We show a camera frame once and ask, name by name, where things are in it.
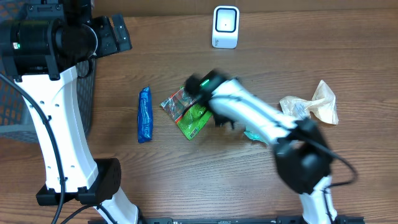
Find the blue snack bar wrapper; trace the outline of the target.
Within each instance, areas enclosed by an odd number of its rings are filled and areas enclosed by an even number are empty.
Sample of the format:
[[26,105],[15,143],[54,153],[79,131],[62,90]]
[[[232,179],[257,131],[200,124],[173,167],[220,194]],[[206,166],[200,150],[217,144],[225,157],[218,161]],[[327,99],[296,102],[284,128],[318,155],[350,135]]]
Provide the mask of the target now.
[[152,140],[153,110],[150,87],[143,88],[139,93],[139,106],[137,113],[137,138],[138,143]]

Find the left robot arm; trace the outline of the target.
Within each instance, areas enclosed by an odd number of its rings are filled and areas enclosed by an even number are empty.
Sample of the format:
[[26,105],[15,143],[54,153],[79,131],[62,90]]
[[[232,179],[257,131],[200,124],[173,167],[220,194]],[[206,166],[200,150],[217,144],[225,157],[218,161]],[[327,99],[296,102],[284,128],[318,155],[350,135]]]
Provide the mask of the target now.
[[46,181],[38,204],[77,200],[107,223],[137,223],[120,162],[93,158],[81,121],[78,63],[132,49],[122,15],[93,17],[91,10],[91,1],[25,3],[20,17],[1,23],[2,79],[23,96],[39,139]]

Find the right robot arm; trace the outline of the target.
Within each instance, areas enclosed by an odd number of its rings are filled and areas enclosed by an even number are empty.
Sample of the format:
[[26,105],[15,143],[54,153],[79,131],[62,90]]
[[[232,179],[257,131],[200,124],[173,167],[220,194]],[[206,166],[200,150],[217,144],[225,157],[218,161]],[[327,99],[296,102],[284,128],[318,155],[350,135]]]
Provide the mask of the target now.
[[217,126],[243,123],[272,149],[279,177],[298,194],[303,209],[276,223],[364,223],[363,217],[340,215],[333,206],[331,189],[356,182],[358,173],[329,148],[314,120],[283,114],[221,70],[203,78],[193,74],[184,87],[194,104],[212,112]]

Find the green snack packet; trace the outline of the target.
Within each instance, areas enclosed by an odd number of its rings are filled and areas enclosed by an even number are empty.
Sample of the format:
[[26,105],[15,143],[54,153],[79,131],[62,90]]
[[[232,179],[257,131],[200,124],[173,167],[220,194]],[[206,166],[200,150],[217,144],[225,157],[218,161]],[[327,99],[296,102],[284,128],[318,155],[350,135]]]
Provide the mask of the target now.
[[192,140],[212,116],[204,106],[195,104],[195,99],[183,86],[161,102],[160,107],[169,114],[188,140]]

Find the teal tissue packet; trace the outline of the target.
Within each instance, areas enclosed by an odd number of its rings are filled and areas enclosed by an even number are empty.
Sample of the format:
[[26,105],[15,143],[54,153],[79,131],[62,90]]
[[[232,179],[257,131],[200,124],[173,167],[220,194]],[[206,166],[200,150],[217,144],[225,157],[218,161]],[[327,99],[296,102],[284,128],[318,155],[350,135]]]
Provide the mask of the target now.
[[263,139],[260,135],[254,133],[252,130],[246,128],[244,131],[244,134],[246,135],[247,138],[249,138],[252,141],[260,141],[263,142],[264,144],[269,144],[265,139]]

